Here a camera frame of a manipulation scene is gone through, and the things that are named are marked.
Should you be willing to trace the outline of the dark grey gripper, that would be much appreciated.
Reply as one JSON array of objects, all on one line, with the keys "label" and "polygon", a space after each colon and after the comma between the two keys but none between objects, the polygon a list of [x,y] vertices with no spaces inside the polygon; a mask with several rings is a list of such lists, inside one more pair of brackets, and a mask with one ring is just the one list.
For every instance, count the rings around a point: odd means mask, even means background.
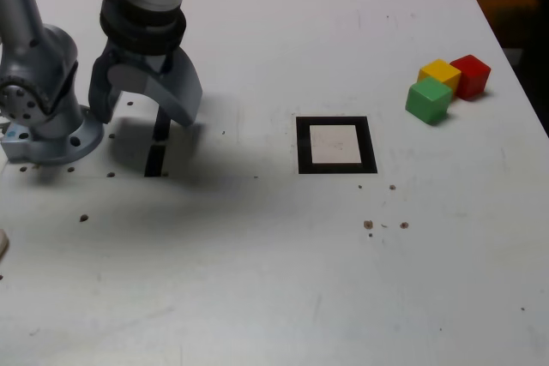
[{"label": "dark grey gripper", "polygon": [[182,126],[195,122],[202,99],[195,66],[182,49],[143,55],[108,40],[94,62],[88,92],[90,110],[103,124],[112,120],[121,91],[150,98]]}]

